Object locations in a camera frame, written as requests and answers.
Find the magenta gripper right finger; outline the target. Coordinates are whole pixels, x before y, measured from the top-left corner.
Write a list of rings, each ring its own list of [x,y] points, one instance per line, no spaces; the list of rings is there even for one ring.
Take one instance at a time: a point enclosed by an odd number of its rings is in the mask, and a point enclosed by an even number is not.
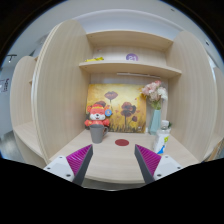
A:
[[[154,182],[153,175],[161,160],[161,156],[140,145],[135,145],[134,154],[145,183],[150,184]]]

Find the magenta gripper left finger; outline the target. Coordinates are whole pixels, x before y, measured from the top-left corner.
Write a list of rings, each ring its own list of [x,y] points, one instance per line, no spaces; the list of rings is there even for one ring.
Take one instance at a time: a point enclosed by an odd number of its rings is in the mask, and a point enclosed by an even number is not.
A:
[[[92,156],[93,145],[90,144],[66,157],[67,162],[74,173],[73,183],[79,186],[82,185]]]

